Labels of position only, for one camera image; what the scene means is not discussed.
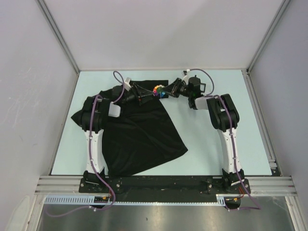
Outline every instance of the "white panel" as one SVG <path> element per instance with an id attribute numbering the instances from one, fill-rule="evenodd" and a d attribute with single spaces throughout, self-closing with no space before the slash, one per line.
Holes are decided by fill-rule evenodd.
<path id="1" fill-rule="evenodd" d="M 2 1 L 0 31 L 0 230 L 4 230 L 13 209 L 29 195 L 22 203 L 25 211 L 17 211 L 27 215 L 38 178 L 47 174 L 77 76 L 34 0 Z"/>
<path id="2" fill-rule="evenodd" d="M 256 118 L 240 70 L 211 70 L 215 94 L 229 93 L 240 115 L 237 128 L 239 158 L 245 175 L 271 175 L 269 162 L 258 130 Z M 181 71 L 121 71 L 124 78 L 132 80 L 167 79 L 169 83 L 182 77 Z M 211 91 L 210 80 L 201 72 L 198 75 Z M 82 108 L 88 96 L 107 90 L 118 82 L 111 71 L 81 72 L 67 116 L 63 135 L 53 165 L 54 175 L 82 175 L 87 166 L 87 145 L 82 129 L 71 116 Z M 186 97 L 161 100 L 188 152 L 163 165 L 137 175 L 221 175 L 222 148 L 219 135 L 213 128 L 207 110 L 192 110 Z"/>
<path id="3" fill-rule="evenodd" d="M 246 68 L 282 0 L 46 0 L 81 70 Z"/>
<path id="4" fill-rule="evenodd" d="M 291 2 L 252 71 L 271 140 L 308 215 L 308 1 Z"/>

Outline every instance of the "white cable clip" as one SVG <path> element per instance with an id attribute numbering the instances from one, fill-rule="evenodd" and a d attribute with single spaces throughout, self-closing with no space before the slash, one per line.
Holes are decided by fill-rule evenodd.
<path id="1" fill-rule="evenodd" d="M 188 84 L 188 79 L 189 79 L 189 76 L 188 76 L 188 73 L 190 72 L 190 69 L 187 69 L 186 70 L 186 73 L 184 74 L 184 77 L 182 78 L 182 81 L 184 81 L 186 83 L 186 85 Z"/>

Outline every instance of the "gray wall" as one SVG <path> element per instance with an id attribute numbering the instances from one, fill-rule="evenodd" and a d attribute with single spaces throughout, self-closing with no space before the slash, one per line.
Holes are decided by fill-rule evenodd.
<path id="1" fill-rule="evenodd" d="M 284 175 L 308 212 L 308 1 L 293 0 L 251 78 Z"/>
<path id="2" fill-rule="evenodd" d="M 24 196 L 32 197 L 39 176 L 47 173 L 77 75 L 35 0 L 1 1 L 0 31 L 4 230 L 16 205 Z"/>

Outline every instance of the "metal floor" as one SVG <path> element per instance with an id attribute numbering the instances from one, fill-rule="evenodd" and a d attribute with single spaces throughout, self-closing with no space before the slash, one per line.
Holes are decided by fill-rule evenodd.
<path id="1" fill-rule="evenodd" d="M 284 197 L 258 197 L 262 210 L 228 212 L 216 206 L 116 205 L 84 209 L 62 218 L 42 212 L 38 231 L 294 231 Z M 252 205 L 243 198 L 242 206 Z M 57 215 L 78 205 L 45 205 Z"/>

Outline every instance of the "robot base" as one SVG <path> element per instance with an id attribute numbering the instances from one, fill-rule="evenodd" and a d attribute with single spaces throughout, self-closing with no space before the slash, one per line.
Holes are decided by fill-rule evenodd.
<path id="1" fill-rule="evenodd" d="M 105 180 L 104 169 L 100 173 L 100 177 Z M 85 171 L 83 178 L 80 180 L 79 190 L 80 193 L 108 193 L 108 188 L 97 178 L 94 173 Z"/>

